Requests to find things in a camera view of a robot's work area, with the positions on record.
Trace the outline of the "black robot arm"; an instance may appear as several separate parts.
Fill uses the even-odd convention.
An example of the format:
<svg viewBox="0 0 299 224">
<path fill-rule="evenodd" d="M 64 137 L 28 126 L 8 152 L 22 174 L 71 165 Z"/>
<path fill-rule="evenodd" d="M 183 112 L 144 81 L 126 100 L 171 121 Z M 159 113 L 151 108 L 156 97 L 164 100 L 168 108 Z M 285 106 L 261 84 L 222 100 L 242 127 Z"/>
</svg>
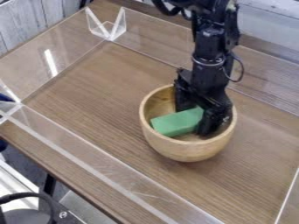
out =
<svg viewBox="0 0 299 224">
<path fill-rule="evenodd" d="M 166 16 L 182 15 L 191 22 L 192 69 L 176 70 L 175 108 L 203 108 L 195 133 L 206 137 L 233 118 L 226 87 L 233 82 L 234 48 L 239 44 L 238 0 L 152 0 Z"/>
</svg>

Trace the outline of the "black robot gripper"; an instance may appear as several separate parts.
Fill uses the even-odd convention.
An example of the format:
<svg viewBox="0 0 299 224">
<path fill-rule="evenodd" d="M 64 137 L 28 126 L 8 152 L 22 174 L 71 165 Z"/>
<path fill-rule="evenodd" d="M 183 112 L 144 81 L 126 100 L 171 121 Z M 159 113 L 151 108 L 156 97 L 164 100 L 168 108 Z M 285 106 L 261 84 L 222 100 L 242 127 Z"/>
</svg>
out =
<svg viewBox="0 0 299 224">
<path fill-rule="evenodd" d="M 233 117 L 233 102 L 226 93 L 234 66 L 231 55 L 217 59 L 191 56 L 192 70 L 179 68 L 175 86 L 178 112 L 200 106 L 202 119 L 196 126 L 200 137 L 211 135 Z"/>
</svg>

